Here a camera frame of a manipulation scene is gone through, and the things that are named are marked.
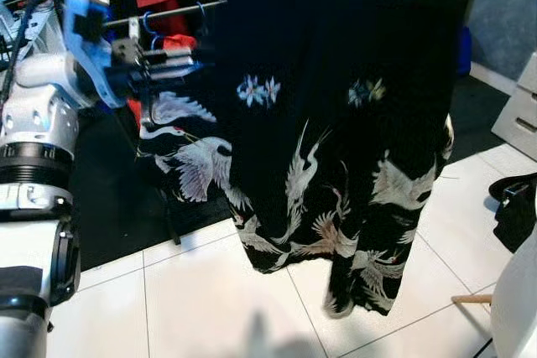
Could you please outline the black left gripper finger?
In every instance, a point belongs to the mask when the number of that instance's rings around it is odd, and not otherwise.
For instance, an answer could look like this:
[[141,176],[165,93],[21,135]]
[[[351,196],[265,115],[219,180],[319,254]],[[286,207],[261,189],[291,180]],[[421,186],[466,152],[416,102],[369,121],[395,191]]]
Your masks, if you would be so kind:
[[195,73],[203,66],[204,64],[199,60],[166,60],[162,64],[149,67],[149,78],[151,80],[177,79]]
[[166,62],[166,60],[192,59],[198,60],[202,52],[198,48],[191,47],[173,47],[165,49],[151,49],[149,51],[150,62]]

